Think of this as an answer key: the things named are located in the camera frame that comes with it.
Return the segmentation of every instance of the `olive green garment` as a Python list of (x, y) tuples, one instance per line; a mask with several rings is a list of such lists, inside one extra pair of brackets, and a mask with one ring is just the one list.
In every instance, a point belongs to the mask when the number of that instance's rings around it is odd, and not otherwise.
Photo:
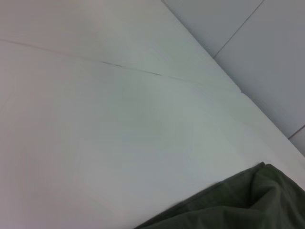
[(305, 229), (305, 192), (277, 168), (260, 163), (136, 229)]

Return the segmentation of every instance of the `white surface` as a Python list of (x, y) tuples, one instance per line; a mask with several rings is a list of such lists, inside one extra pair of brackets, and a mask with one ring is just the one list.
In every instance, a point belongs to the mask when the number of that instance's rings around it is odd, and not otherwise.
[(304, 9), (266, 0), (216, 57), (287, 137), (305, 124)]
[(0, 228), (131, 229), (261, 161), (305, 188), (305, 158), (213, 75), (199, 87), (4, 42), (0, 69)]
[(164, 0), (211, 56), (224, 46), (262, 0)]
[(290, 141), (305, 156), (305, 129), (294, 135)]
[(0, 39), (238, 90), (161, 0), (2, 0)]

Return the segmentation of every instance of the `dark green fabric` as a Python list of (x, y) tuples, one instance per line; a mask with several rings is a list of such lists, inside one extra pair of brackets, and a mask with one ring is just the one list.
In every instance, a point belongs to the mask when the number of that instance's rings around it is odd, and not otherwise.
[(136, 229), (305, 229), (305, 192), (277, 168), (260, 163)]

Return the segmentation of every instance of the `green cloth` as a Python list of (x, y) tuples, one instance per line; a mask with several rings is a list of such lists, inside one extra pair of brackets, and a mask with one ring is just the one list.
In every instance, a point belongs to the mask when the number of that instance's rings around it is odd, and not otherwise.
[(260, 163), (136, 229), (305, 229), (305, 192), (277, 168)]

